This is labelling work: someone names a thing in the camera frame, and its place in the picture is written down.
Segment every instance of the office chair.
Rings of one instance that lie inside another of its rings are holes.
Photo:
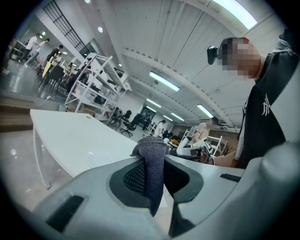
[[[121,133],[128,133],[129,137],[133,136],[133,134],[130,131],[134,131],[136,129],[136,126],[141,122],[142,117],[140,114],[137,114],[135,118],[133,118],[132,122],[126,123],[124,122],[127,129],[121,128]]]

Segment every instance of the ceiling beam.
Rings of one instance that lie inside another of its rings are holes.
[[[207,96],[203,91],[201,91],[201,89],[197,88],[185,77],[179,75],[178,73],[174,72],[172,69],[164,66],[163,64],[136,52],[123,49],[123,54],[127,57],[139,60],[153,68],[159,69],[160,71],[164,72],[165,74],[173,78],[175,81],[179,82],[182,86],[186,87],[191,92],[196,94],[196,96],[198,96],[205,104],[207,104],[211,109],[213,109],[230,127],[233,127],[232,121],[221,110],[221,108],[209,96]]]
[[[223,24],[234,36],[242,37],[241,32],[237,28],[235,28],[226,18],[222,17],[219,13],[214,11],[212,8],[208,7],[208,4],[210,3],[210,1],[208,1],[208,4],[206,4],[206,5],[200,3],[197,0],[178,0],[178,1],[185,2],[189,5],[191,5],[195,8],[198,8],[201,11],[209,14],[210,16],[212,16],[213,18],[218,20],[221,24]]]
[[[174,105],[176,108],[181,108],[184,111],[188,111],[184,106],[180,105],[179,103],[176,103],[174,100],[172,100],[171,98],[169,98],[168,96],[166,96],[165,94],[161,93],[160,91],[158,91],[157,89],[151,87],[150,85],[142,82],[141,80],[135,78],[135,77],[131,77],[131,81],[133,81],[136,84],[139,84],[140,86],[148,89],[151,91],[151,93],[156,94],[157,96],[163,98],[164,100],[168,101],[169,103],[171,103],[172,105]],[[193,126],[193,124],[191,124],[189,121],[186,121],[184,119],[185,122],[187,122],[187,124],[190,124],[191,126]]]

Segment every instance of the person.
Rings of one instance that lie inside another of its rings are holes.
[[[151,120],[150,120],[150,117],[148,116],[147,119],[144,121],[144,126],[142,128],[143,131],[146,129],[146,127],[149,125],[149,123],[151,123]]]
[[[27,62],[25,63],[25,67],[30,67],[31,66],[31,63],[38,57],[39,55],[39,51],[41,50],[41,48],[43,48],[43,46],[46,44],[46,43],[49,43],[50,42],[50,39],[47,38],[45,41],[41,42],[37,49],[35,50],[35,52],[33,53],[33,55],[27,60]]]
[[[23,56],[19,59],[19,63],[22,63],[22,61],[28,57],[28,54],[32,50],[32,47],[36,44],[36,41],[39,37],[39,33],[37,33],[35,36],[29,39],[28,44],[26,45],[26,49],[24,50]]]
[[[219,120],[217,117],[212,117],[207,122],[200,123],[192,133],[192,140],[188,143],[188,145],[193,145],[199,140],[207,137],[210,133],[210,129],[218,125],[218,123]]]
[[[46,60],[49,62],[50,59],[51,59],[52,57],[55,58],[63,48],[64,48],[63,45],[59,45],[59,47],[54,48],[54,49],[51,51],[51,53],[47,56]]]
[[[87,58],[86,59],[86,61],[85,61],[85,63],[84,63],[84,65],[81,67],[81,71],[83,71],[83,69],[85,68],[85,66],[89,63],[89,61],[91,61],[92,60],[92,58]]]
[[[163,125],[165,124],[165,120],[161,120],[158,125],[156,126],[156,129],[154,131],[153,136],[157,137],[160,136],[160,134],[162,133],[162,129],[163,129]]]
[[[82,76],[80,77],[80,80],[83,78],[86,78],[87,75],[89,75],[89,71],[88,69],[90,69],[90,66],[87,67],[87,69],[83,72]],[[72,89],[72,86],[74,85],[76,79],[79,77],[81,71],[79,70],[69,81],[69,83],[67,84],[67,90],[64,92],[65,94],[69,94],[69,92]]]
[[[262,56],[249,39],[226,38],[218,61],[228,70],[253,79],[250,95],[243,107],[243,120],[236,152],[214,158],[215,165],[246,168],[253,158],[285,142],[284,133],[272,112],[276,101],[291,79],[299,62],[296,42],[288,29],[279,36],[272,53]]]
[[[63,82],[68,82],[69,81],[69,79],[71,78],[72,69],[73,69],[73,63],[70,62],[70,64],[67,65],[64,69]]]
[[[63,47],[63,45],[59,45],[57,48],[54,48],[46,58],[43,59],[43,61],[39,65],[37,75],[41,74],[47,62],[49,62],[52,57],[55,58],[59,54],[60,50],[63,49]]]

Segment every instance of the desk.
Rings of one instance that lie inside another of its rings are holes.
[[[42,143],[72,177],[91,169],[90,160],[106,165],[129,157],[136,143],[89,114],[31,109],[33,146],[44,186],[50,182],[43,162]]]

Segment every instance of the ceiling light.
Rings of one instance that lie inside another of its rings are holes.
[[[174,114],[174,113],[171,113],[174,117],[176,117],[176,118],[178,118],[179,120],[181,120],[181,121],[184,121],[181,117],[178,117],[176,114]]]
[[[164,115],[163,115],[164,116]],[[168,118],[167,116],[164,116],[165,118],[167,118],[168,120],[170,120],[170,121],[173,121],[172,119],[170,119],[170,118]]]
[[[209,116],[209,118],[213,117],[213,115],[205,107],[203,107],[202,104],[197,105],[197,107],[199,107],[207,116]]]
[[[147,108],[149,108],[151,111],[156,113],[156,110],[154,110],[153,108],[150,108],[149,106],[146,106]]]
[[[167,85],[169,88],[172,88],[174,91],[178,92],[179,87],[175,86],[174,84],[170,83],[168,80],[164,79],[160,75],[157,75],[156,73],[150,72],[150,77],[153,77],[154,79],[160,81],[161,83]]]
[[[247,29],[257,24],[255,18],[235,0],[213,0],[231,12]]]
[[[158,105],[157,103],[153,102],[152,100],[150,100],[150,99],[148,99],[148,98],[147,98],[147,101],[150,102],[150,103],[152,103],[152,104],[154,104],[155,106],[161,108],[160,105]]]

